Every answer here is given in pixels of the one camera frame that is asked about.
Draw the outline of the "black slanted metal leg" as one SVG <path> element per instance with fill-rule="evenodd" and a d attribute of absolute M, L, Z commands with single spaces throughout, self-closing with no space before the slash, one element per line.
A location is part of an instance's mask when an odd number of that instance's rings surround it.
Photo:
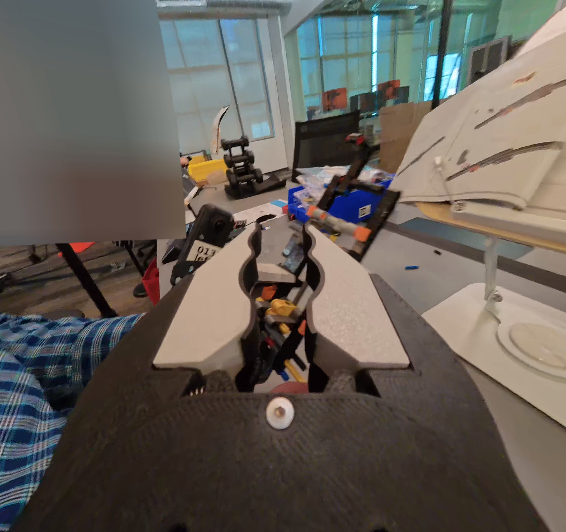
<path fill-rule="evenodd" d="M 61 253 L 63 259 L 67 263 L 67 266 L 72 270 L 74 275 L 77 277 L 82 288 L 86 291 L 89 298 L 95 305 L 96 309 L 103 318 L 113 318 L 118 316 L 115 309 L 113 309 L 102 292 L 98 288 L 97 284 L 91 277 L 90 273 L 83 265 L 81 259 L 78 257 L 77 253 L 71 247 L 69 243 L 56 244 L 58 251 Z"/>

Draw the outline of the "white book stand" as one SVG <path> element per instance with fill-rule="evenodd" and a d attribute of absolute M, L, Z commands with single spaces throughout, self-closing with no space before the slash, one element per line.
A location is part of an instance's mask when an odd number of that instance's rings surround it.
<path fill-rule="evenodd" d="M 501 239 L 565 253 L 565 212 L 456 202 L 417 207 L 429 218 L 487 235 L 485 280 L 424 314 L 461 359 L 565 426 L 565 312 L 499 288 Z"/>

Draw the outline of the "clear plastic bags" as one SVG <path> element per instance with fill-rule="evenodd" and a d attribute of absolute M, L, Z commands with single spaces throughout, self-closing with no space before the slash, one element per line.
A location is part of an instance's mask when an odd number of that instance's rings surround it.
<path fill-rule="evenodd" d="M 298 169 L 296 181 L 308 190 L 312 197 L 320 199 L 334 176 L 343 177 L 348 173 L 349 166 L 323 166 Z M 380 184 L 393 180 L 394 175 L 378 168 L 364 166 L 357 180 L 367 184 Z"/>

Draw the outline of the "black lego chassis model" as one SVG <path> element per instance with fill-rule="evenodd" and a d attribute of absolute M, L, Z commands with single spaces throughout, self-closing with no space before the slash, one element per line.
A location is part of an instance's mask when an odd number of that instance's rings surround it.
<path fill-rule="evenodd" d="M 379 146 L 368 145 L 361 133 L 349 134 L 345 141 L 357 146 L 353 163 L 345 175 L 333 176 L 319 201 L 311 203 L 306 213 L 310 220 L 318 220 L 326 229 L 340 233 L 348 232 L 356 240 L 356 244 L 352 249 L 347 250 L 347 253 L 360 262 L 393 211 L 400 198 L 400 193 L 394 190 L 388 191 L 380 184 L 364 183 L 359 179 L 372 153 L 378 151 Z M 336 198 L 351 198 L 359 191 L 379 197 L 379 203 L 374 212 L 362 217 L 366 220 L 366 225 L 343 220 L 330 213 Z M 266 375 L 260 375 L 258 383 L 265 382 L 272 371 L 282 376 L 284 381 L 288 381 L 289 375 L 293 375 L 296 381 L 304 383 L 303 376 L 296 371 L 290 361 L 293 359 L 299 369 L 306 370 L 305 363 L 295 353 L 307 330 L 306 312 L 302 312 L 296 318 L 288 334 L 282 333 L 281 327 L 289 326 L 293 319 L 291 316 L 283 316 L 284 321 L 279 323 L 268 323 L 267 317 L 267 312 L 264 312 L 260 319 L 260 327 L 263 328 L 261 332 L 262 351 L 266 352 L 261 356 L 264 359 L 263 367 L 266 368 Z"/>

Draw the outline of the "brown cardboard box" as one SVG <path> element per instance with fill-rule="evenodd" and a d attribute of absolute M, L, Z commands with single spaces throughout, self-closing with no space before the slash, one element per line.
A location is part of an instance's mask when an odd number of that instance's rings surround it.
<path fill-rule="evenodd" d="M 395 174 L 421 120 L 431 111 L 432 102 L 403 103 L 380 109 L 379 169 Z"/>

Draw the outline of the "white printed paper sheet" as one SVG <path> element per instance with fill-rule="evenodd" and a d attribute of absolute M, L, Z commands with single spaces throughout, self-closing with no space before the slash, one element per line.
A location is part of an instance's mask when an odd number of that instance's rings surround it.
<path fill-rule="evenodd" d="M 270 229 L 272 221 L 284 216 L 284 206 L 280 202 L 272 201 L 231 213 L 234 222 L 232 231 L 239 232 L 254 223 L 258 223 L 262 230 Z"/>

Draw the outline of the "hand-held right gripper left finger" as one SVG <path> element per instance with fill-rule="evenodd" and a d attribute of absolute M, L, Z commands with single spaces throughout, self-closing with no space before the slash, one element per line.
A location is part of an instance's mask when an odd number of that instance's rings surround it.
<path fill-rule="evenodd" d="M 258 384 L 263 360 L 260 327 L 251 296 L 259 279 L 262 227 L 246 226 L 217 256 L 190 276 L 180 305 L 154 356 L 161 370 L 222 370 L 241 392 Z"/>

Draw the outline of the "open lego instruction booklet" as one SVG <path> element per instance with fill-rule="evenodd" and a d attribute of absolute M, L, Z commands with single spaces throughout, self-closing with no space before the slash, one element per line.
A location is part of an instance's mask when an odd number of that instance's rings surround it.
<path fill-rule="evenodd" d="M 391 188 L 400 203 L 565 214 L 565 8 L 511 60 L 422 119 Z"/>

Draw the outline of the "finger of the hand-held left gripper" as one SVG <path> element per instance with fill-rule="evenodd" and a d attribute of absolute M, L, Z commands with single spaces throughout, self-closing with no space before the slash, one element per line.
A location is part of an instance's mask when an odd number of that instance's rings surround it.
<path fill-rule="evenodd" d="M 258 283 L 293 284 L 297 277 L 286 269 L 272 263 L 257 263 Z"/>

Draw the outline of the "person's plaid shirt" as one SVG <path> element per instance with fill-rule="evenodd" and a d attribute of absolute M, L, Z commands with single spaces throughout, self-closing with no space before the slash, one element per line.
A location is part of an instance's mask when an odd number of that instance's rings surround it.
<path fill-rule="evenodd" d="M 37 490 L 65 425 L 37 378 L 1 352 L 1 531 L 9 530 Z"/>

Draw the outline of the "person's left forearm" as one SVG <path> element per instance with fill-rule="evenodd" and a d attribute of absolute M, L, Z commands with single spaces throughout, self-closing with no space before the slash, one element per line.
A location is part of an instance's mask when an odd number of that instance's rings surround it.
<path fill-rule="evenodd" d="M 95 369 L 144 314 L 107 319 L 1 314 L 1 391 L 67 414 Z"/>

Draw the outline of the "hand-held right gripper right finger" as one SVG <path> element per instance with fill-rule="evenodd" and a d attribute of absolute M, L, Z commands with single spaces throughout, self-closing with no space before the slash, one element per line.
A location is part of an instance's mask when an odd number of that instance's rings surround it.
<path fill-rule="evenodd" d="M 321 393 L 340 373 L 377 393 L 372 374 L 412 375 L 411 360 L 367 270 L 314 226 L 303 227 L 306 283 L 304 345 L 308 389 Z"/>

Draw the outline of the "silver spiral air duct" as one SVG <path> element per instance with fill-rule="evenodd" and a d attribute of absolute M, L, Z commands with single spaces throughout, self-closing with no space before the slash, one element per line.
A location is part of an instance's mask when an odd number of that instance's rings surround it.
<path fill-rule="evenodd" d="M 155 0 L 159 17 L 202 19 L 262 19 L 286 15 L 294 0 Z"/>

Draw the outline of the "white curved strip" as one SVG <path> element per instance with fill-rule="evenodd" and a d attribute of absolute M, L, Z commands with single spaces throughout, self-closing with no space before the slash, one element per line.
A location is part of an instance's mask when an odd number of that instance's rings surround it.
<path fill-rule="evenodd" d="M 212 124 L 212 135 L 210 141 L 210 155 L 215 158 L 221 149 L 221 122 L 230 108 L 230 104 L 219 109 Z"/>

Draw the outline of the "rack of black dumbbells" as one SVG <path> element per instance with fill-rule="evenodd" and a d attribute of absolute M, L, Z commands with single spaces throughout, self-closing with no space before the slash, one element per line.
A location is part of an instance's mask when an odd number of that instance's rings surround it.
<path fill-rule="evenodd" d="M 249 149 L 250 141 L 246 135 L 236 140 L 221 140 L 223 162 L 226 166 L 225 192 L 234 199 L 257 194 L 264 182 L 264 175 L 254 166 L 255 155 Z"/>

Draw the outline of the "dark teal desk mat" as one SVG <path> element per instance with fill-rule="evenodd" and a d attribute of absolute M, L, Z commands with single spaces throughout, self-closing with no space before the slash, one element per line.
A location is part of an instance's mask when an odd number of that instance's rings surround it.
<path fill-rule="evenodd" d="M 467 229 L 452 225 L 430 221 L 424 218 L 413 218 L 399 225 L 401 231 L 423 234 L 429 237 L 444 239 L 458 243 L 477 250 L 486 248 L 487 237 L 483 234 L 472 232 Z M 500 239 L 498 241 L 498 253 L 502 257 L 511 260 L 519 260 L 533 250 L 532 247 L 518 244 L 516 242 Z"/>

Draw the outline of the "yellow storage bin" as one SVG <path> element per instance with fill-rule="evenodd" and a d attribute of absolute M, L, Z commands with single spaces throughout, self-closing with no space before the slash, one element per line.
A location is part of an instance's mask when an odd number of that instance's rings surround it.
<path fill-rule="evenodd" d="M 197 156 L 189 161 L 187 174 L 196 182 L 208 182 L 208 176 L 214 172 L 222 172 L 225 176 L 228 170 L 226 164 L 221 159 L 205 160 L 203 156 Z"/>

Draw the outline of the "black mesh office chair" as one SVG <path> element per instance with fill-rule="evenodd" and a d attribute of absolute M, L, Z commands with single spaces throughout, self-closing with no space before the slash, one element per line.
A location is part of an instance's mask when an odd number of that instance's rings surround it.
<path fill-rule="evenodd" d="M 354 111 L 296 122 L 292 182 L 297 182 L 300 169 L 352 164 L 357 150 L 346 138 L 359 131 L 359 115 L 359 111 Z"/>

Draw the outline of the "blue storage bin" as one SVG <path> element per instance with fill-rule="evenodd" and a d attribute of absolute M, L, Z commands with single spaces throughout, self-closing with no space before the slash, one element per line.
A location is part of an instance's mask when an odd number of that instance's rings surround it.
<path fill-rule="evenodd" d="M 388 189 L 391 182 L 392 180 L 375 185 Z M 329 213 L 331 216 L 347 222 L 360 223 L 369 219 L 382 198 L 382 194 L 372 194 L 360 189 L 352 190 L 349 194 L 336 196 Z M 288 191 L 287 205 L 285 206 L 287 216 L 306 223 L 308 220 L 307 208 L 314 201 L 315 197 L 312 197 L 303 185 L 291 188 Z"/>

